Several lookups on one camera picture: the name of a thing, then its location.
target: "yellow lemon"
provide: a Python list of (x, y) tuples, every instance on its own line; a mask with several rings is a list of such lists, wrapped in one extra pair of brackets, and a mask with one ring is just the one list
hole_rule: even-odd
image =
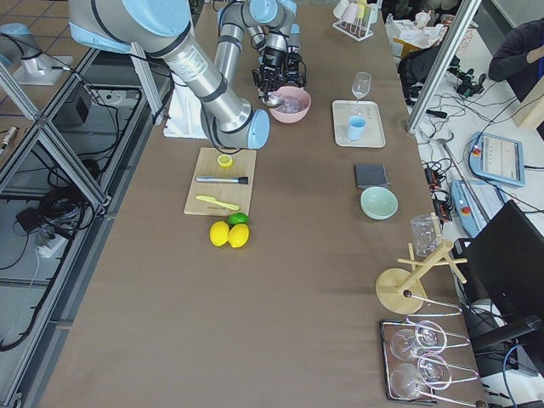
[(240, 248), (246, 245), (249, 240), (249, 227), (247, 224), (237, 224), (230, 229), (229, 244), (233, 248)]
[(210, 241), (216, 247), (223, 246), (229, 239), (229, 225), (224, 221), (213, 223), (210, 228)]

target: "green lime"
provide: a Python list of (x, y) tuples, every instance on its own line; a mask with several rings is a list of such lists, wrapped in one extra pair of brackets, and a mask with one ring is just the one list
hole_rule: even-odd
[(247, 224), (249, 222), (249, 217), (243, 212), (235, 212), (234, 214), (229, 215), (227, 222), (230, 225)]

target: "blue cup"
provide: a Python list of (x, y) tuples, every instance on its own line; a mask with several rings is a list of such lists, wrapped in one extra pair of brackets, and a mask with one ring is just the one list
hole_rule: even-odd
[(361, 116), (351, 116), (348, 120), (348, 139), (359, 140), (365, 130), (366, 119)]

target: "pink bowl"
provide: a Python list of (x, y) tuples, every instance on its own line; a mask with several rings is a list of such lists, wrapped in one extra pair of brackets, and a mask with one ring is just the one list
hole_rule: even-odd
[(312, 105), (312, 99), (310, 98), (309, 93), (299, 87), (281, 87), (277, 91), (273, 92), (273, 95), (282, 99), (291, 96), (303, 106), (303, 109), (295, 113), (282, 112), (280, 110), (282, 109), (282, 106), (270, 109), (270, 115), (282, 123), (294, 123), (300, 121), (306, 116), (309, 106)]

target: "computer monitor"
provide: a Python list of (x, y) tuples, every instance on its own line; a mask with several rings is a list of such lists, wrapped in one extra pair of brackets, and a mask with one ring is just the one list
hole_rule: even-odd
[(473, 339), (474, 351), (518, 339), (544, 375), (544, 237), (514, 201), (508, 201), (466, 249), (477, 276), (506, 321)]

